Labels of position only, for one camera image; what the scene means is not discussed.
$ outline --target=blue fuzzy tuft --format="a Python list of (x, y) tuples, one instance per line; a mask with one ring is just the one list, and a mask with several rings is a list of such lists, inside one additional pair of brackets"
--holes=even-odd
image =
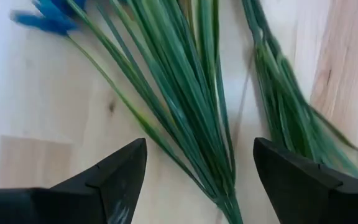
[[(84, 9), (86, 0), (75, 0), (75, 2)], [(75, 12), (65, 0), (37, 0), (33, 1), (33, 4), (41, 14), (14, 11), (12, 20), (25, 26), (35, 27), (58, 35), (68, 35), (68, 31), (77, 28), (70, 18), (75, 15)]]

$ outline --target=plant stem bundle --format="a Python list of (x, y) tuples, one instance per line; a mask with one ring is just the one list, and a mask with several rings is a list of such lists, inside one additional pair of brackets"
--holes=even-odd
[[(134, 21), (118, 0), (109, 2), (139, 50), (158, 90), (150, 87), (104, 7), (99, 5), (98, 9), (117, 45), (74, 0), (68, 0), (78, 17), (117, 62), (171, 141), (165, 139), (130, 104), (119, 87), (84, 49), (73, 39), (70, 41), (101, 72), (144, 131), (222, 210), (229, 223), (241, 224), (234, 188), (236, 163), (219, 55), (218, 0), (187, 0), (184, 5), (178, 1), (129, 0), (127, 3)], [(156, 91), (161, 93), (163, 99), (157, 97)]]
[(257, 78), (272, 141), (358, 178), (358, 168), (335, 140), (356, 147), (306, 102), (293, 69), (269, 28), (260, 1), (242, 2), (254, 39)]

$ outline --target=light wood table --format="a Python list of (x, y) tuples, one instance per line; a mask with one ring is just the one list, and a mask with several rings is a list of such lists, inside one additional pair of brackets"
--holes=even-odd
[[(305, 96), (358, 145), (358, 1), (264, 0), (263, 5)], [(12, 9), (34, 7), (30, 0), (0, 1), (0, 187), (50, 187), (145, 137), (73, 46), (61, 37), (17, 26), (9, 20)], [(81, 34), (76, 38), (86, 43)], [(244, 223), (278, 223), (252, 158), (254, 138), (267, 134), (251, 52), (240, 0), (222, 0), (224, 87)], [(114, 63), (106, 60), (103, 65), (147, 111)], [(226, 222), (149, 139), (147, 146), (134, 224)]]

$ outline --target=green stem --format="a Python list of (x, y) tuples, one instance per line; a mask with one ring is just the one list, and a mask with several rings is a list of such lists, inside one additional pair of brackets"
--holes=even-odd
[(258, 26), (257, 18), (252, 7), (252, 3), (249, 0), (242, 0), (242, 5), (244, 6), (248, 26), (251, 30), (254, 43), (257, 44), (262, 41), (262, 37), (260, 35), (260, 27)]
[(237, 201), (237, 197), (233, 195), (227, 195), (222, 198), (217, 206), (221, 209), (229, 224), (243, 224), (240, 207)]
[(102, 74), (103, 78), (110, 84), (111, 88), (117, 92), (117, 94), (121, 95), (121, 91), (118, 89), (116, 84), (111, 80), (109, 75), (100, 67), (100, 65), (93, 59), (93, 57), (83, 48), (81, 47), (75, 40), (71, 37), (67, 37), (67, 39), (78, 49), (80, 52), (93, 64), (93, 66)]

